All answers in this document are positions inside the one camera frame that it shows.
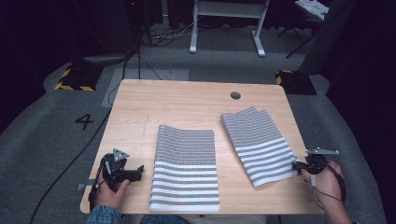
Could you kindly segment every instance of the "gray and white striped towel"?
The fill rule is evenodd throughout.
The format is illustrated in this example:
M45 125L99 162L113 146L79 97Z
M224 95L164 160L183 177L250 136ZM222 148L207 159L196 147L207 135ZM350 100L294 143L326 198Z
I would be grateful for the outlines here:
M220 117L254 187L297 175L297 157L267 111L250 107Z
M213 131L160 125L150 211L219 211Z

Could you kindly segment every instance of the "human hand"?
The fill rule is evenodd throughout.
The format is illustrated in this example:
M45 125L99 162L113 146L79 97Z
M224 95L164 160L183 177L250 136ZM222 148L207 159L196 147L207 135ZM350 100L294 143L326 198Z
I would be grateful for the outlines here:
M340 165L334 161L328 161L328 164L337 174L343 176ZM311 182L311 174L306 170L302 170L301 174L308 183ZM352 223L341 200L341 189L334 173L326 167L322 172L315 175L315 182L315 196L326 213L327 223Z
M98 178L99 187L96 191L96 198L93 203L94 206L103 205L120 209L122 197L128 189L129 183L130 181L128 179L124 180L122 183L117 185L118 189L114 192L103 179L102 170Z

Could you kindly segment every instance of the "sleeve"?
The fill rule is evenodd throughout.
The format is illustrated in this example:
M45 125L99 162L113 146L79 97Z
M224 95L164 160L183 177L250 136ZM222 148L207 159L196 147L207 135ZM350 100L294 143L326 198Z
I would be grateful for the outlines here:
M120 219L120 210L101 205L93 208L86 224L118 224Z

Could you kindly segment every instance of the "white stand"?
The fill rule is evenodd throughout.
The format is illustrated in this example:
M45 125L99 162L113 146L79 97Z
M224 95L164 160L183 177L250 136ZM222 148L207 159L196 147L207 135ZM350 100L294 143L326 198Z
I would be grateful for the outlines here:
M267 0L264 4L243 4L195 0L190 53L195 53L197 51L198 15L223 16L259 19L257 30L252 31L252 35L259 56L264 57L265 52L264 48L262 47L262 42L260 41L260 32L262 30L262 23L264 22L265 14L267 12L268 2L269 1Z

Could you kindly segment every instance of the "person's arm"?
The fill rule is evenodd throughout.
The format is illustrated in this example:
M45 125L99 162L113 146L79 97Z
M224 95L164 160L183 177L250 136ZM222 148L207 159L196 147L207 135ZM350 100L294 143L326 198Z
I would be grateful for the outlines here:
M94 200L95 207L92 209L86 224L116 224L120 222L120 205L130 181L124 180L118 190L114 192L102 178L98 178L99 187Z
M329 161L329 165L339 175L342 175L341 167L338 164L334 161ZM301 173L304 179L310 183L311 174L306 170L302 170ZM347 210L341 201L341 190L334 173L329 168L325 168L318 175L315 175L315 182L316 186L313 191L323 207L327 223L352 224L352 220L349 218Z

